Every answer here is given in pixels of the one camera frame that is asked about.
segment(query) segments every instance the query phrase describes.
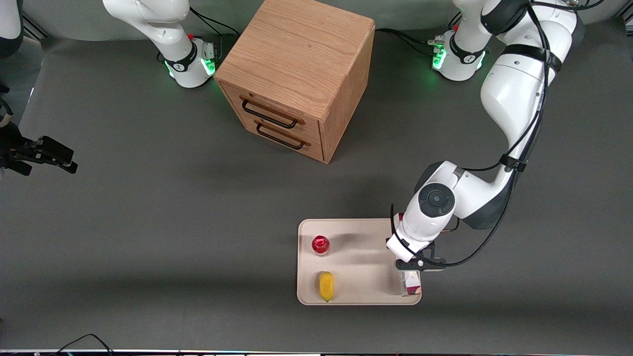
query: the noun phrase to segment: drawer handle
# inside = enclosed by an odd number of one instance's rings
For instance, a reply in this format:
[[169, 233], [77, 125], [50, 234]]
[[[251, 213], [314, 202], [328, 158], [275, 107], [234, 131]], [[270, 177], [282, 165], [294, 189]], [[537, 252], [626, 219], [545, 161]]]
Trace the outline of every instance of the drawer handle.
[[278, 138], [276, 138], [276, 137], [275, 137], [275, 136], [273, 136], [273, 135], [267, 134], [266, 132], [263, 132], [263, 131], [262, 131], [262, 130], [260, 130], [260, 129], [261, 129], [261, 124], [260, 124], [260, 123], [257, 123], [257, 129], [256, 129], [256, 130], [257, 130], [257, 133], [258, 133], [258, 134], [260, 134], [260, 135], [262, 135], [262, 136], [264, 136], [264, 137], [267, 137], [267, 138], [269, 138], [269, 139], [271, 139], [271, 140], [273, 140], [273, 141], [275, 141], [275, 142], [277, 142], [277, 143], [283, 144], [284, 146], [286, 146], [286, 147], [288, 147], [288, 148], [292, 148], [292, 149], [301, 149], [301, 148], [303, 147], [303, 145], [305, 144], [305, 142], [301, 141], [301, 143], [300, 143], [299, 145], [295, 146], [295, 145], [293, 145], [293, 144], [290, 144], [290, 143], [285, 142], [285, 141], [284, 141], [284, 140], [282, 140], [282, 139], [278, 139]]
[[279, 126], [281, 126], [281, 127], [285, 128], [285, 129], [291, 129], [291, 128], [293, 128], [293, 127], [297, 124], [297, 119], [296, 119], [296, 118], [295, 118], [294, 120], [292, 120], [292, 123], [290, 123], [290, 124], [284, 124], [283, 122], [278, 121], [278, 120], [275, 120], [275, 119], [274, 119], [274, 118], [272, 118], [272, 117], [268, 117], [268, 116], [266, 116], [266, 115], [264, 115], [264, 114], [262, 114], [262, 113], [258, 113], [257, 111], [254, 111], [254, 110], [251, 110], [251, 109], [247, 108], [247, 107], [246, 107], [246, 105], [247, 105], [247, 104], [248, 104], [248, 100], [247, 100], [247, 99], [244, 99], [244, 101], [242, 102], [242, 109], [244, 109], [244, 111], [246, 111], [247, 113], [249, 113], [249, 114], [251, 114], [251, 115], [255, 115], [255, 116], [257, 116], [258, 118], [261, 118], [261, 119], [263, 119], [263, 120], [266, 120], [266, 121], [272, 122], [272, 123], [273, 123], [273, 124], [275, 124], [275, 125], [279, 125]]

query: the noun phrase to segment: gray table surface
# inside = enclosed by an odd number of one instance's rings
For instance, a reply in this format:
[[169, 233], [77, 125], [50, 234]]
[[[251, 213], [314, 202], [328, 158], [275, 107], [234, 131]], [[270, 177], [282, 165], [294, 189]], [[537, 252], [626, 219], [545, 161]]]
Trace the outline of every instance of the gray table surface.
[[[479, 100], [494, 55], [455, 83], [377, 34], [366, 94], [324, 165], [246, 132], [214, 82], [178, 87], [155, 53], [148, 41], [48, 43], [22, 130], [75, 149], [79, 171], [38, 166], [0, 184], [3, 348], [96, 333], [113, 348], [633, 352], [621, 22], [590, 26], [551, 86], [497, 235], [471, 262], [425, 274], [414, 307], [300, 304], [297, 226], [404, 209], [439, 160], [494, 163], [505, 138]], [[485, 234], [464, 227], [438, 253], [456, 260]]]

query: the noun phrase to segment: red bottle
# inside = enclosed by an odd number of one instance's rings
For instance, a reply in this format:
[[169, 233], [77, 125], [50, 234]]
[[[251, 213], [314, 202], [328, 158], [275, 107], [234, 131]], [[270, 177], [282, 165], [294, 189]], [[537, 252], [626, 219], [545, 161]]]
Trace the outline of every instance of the red bottle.
[[325, 236], [317, 236], [312, 240], [312, 250], [319, 255], [325, 256], [330, 251], [330, 240]]

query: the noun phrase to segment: green led light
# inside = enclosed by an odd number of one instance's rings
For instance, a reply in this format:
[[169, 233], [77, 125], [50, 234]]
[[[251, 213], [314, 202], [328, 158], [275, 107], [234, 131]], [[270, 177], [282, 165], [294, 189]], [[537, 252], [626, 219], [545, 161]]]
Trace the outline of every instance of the green led light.
[[204, 66], [204, 70], [208, 75], [213, 75], [215, 73], [215, 61], [214, 60], [206, 60], [204, 58], [200, 58], [200, 63]]
[[446, 50], [442, 49], [442, 51], [440, 51], [440, 53], [436, 54], [436, 58], [433, 60], [433, 67], [435, 69], [442, 68], [442, 64], [444, 63], [445, 57], [446, 57]]
[[167, 67], [167, 70], [169, 70], [169, 76], [173, 78], [172, 69], [169, 67], [169, 64], [167, 64], [167, 61], [165, 61], [165, 66]]
[[484, 51], [481, 54], [481, 58], [479, 59], [479, 64], [477, 65], [477, 69], [481, 68], [481, 64], [484, 62], [484, 56], [486, 55], [486, 52]]

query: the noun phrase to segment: beige tray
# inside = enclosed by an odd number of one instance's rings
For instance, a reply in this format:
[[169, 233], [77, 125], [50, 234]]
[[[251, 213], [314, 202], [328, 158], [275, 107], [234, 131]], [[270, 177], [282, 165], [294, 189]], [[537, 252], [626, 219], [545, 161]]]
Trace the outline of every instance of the beige tray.
[[[312, 239], [330, 240], [330, 253], [317, 256]], [[414, 305], [422, 295], [401, 296], [396, 257], [385, 247], [389, 219], [308, 219], [299, 225], [297, 298], [305, 305]], [[334, 297], [318, 293], [318, 275], [334, 275]]]

